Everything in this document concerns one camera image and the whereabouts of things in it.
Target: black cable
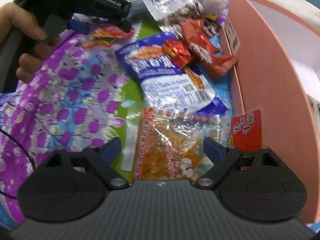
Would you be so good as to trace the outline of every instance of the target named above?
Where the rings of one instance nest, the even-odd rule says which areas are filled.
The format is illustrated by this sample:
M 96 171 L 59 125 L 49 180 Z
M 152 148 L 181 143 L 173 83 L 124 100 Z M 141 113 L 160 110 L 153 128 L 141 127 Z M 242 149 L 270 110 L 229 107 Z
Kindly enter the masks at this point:
M 0 132 L 3 133 L 5 136 L 7 136 L 9 139 L 11 139 L 12 141 L 14 141 L 19 148 L 24 152 L 24 154 L 27 156 L 27 158 L 29 159 L 32 169 L 35 170 L 36 169 L 36 164 L 35 161 L 30 157 L 30 155 L 28 154 L 28 152 L 26 151 L 26 149 L 14 138 L 12 137 L 10 134 L 8 134 L 6 131 L 2 130 L 0 128 Z M 11 198 L 11 199 L 17 199 L 14 196 L 8 195 L 7 193 L 4 193 L 3 191 L 0 190 L 0 194 L 7 197 L 7 198 Z

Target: carbon fiber pattern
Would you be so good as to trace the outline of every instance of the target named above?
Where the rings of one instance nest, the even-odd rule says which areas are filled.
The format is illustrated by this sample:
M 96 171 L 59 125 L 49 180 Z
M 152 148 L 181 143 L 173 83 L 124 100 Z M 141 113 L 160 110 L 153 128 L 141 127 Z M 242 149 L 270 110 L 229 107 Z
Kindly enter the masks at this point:
M 297 220 L 241 220 L 214 192 L 183 180 L 136 181 L 129 189 L 112 191 L 98 210 L 82 219 L 65 224 L 27 220 L 11 235 L 16 240 L 307 240 L 314 233 Z

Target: blue snack bag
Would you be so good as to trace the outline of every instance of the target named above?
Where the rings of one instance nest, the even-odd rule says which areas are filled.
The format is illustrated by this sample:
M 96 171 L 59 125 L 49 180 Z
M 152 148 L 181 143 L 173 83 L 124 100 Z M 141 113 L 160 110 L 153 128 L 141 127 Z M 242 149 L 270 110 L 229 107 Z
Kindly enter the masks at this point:
M 166 40 L 174 33 L 159 33 L 124 46 L 115 52 L 120 65 L 139 81 L 147 107 L 171 113 L 198 113 L 205 116 L 224 114 L 228 109 L 198 67 L 189 65 L 202 84 L 181 70 L 163 53 Z

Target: floral bedsheet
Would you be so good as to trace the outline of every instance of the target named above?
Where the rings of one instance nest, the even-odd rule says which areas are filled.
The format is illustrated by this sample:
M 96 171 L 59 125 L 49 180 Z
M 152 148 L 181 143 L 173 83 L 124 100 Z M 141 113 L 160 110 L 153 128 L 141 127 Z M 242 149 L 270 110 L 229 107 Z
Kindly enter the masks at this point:
M 128 107 L 142 100 L 139 88 L 123 73 L 113 51 L 101 47 L 95 55 L 86 52 L 82 44 L 87 39 L 71 35 L 45 61 L 31 84 L 20 84 L 14 94 L 2 96 L 1 128 L 16 138 L 37 164 L 56 147 L 81 151 L 89 145 L 102 146 L 114 136 L 125 140 Z M 0 189 L 16 195 L 31 172 L 20 148 L 1 134 Z M 0 199 L 17 223 L 24 221 L 17 201 Z

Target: human hand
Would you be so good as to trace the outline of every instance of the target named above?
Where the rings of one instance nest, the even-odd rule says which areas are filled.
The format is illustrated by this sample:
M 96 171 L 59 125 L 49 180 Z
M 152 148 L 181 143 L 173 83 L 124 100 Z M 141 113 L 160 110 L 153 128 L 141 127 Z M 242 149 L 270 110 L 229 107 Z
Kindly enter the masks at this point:
M 7 3 L 0 7 L 0 45 L 10 32 L 12 26 L 22 30 L 28 37 L 43 41 L 47 35 L 39 27 L 34 14 L 20 8 L 15 3 Z M 52 47 L 60 44 L 60 37 L 54 38 L 48 45 L 39 42 L 34 50 L 34 56 L 22 54 L 19 58 L 19 68 L 16 75 L 24 83 L 30 83 L 35 73 L 42 67 L 43 60 L 47 59 L 52 53 Z

